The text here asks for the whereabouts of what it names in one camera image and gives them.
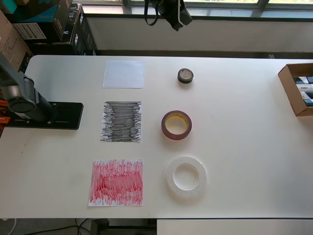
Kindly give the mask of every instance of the stacked boxes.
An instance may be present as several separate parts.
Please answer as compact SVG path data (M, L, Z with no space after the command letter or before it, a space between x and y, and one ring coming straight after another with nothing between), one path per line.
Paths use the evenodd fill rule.
M29 47L37 55L95 55L97 50L83 8L77 3L70 7L60 42L32 43Z
M30 0L7 18L28 44L59 42L71 3L72 0Z

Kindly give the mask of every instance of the floor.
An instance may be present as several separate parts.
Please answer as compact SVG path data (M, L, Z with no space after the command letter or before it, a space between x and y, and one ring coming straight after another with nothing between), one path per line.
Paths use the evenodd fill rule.
M78 224L84 219L77 219ZM146 221L144 219L109 219L110 226L143 226ZM14 225L14 219L3 221L0 219L0 235L8 235ZM16 227L11 235L24 235L28 233L39 232L43 230L51 230L62 227L75 225L74 219L18 219ZM84 227L90 230L91 219L84 223ZM82 235L89 233L81 230ZM76 228L70 228L42 235L77 235Z

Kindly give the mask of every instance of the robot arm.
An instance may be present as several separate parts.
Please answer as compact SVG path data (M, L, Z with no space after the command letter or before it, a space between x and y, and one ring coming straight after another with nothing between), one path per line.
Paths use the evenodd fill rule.
M0 53L0 89L9 109L24 119L46 122L53 116L52 106L34 88L34 81L16 72Z
M156 9L156 18L154 22L148 23L148 5L151 5ZM183 25L188 25L192 22L192 18L189 15L185 7L183 0L145 0L145 21L148 25L153 26L158 20L158 14L161 14L172 28L178 31Z

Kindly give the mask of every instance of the black mount plate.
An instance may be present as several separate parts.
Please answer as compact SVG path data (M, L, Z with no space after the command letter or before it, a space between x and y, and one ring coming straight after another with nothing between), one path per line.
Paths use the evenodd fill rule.
M82 103L49 102L55 109L56 116L48 122L35 122L23 119L17 114L8 111L5 115L11 120L5 127L41 128L41 129L64 129L77 130L83 113Z

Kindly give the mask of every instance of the red marker scribble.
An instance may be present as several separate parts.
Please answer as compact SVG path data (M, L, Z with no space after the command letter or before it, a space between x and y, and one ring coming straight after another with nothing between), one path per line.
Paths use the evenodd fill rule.
M142 205L142 170L142 160L94 161L89 205Z

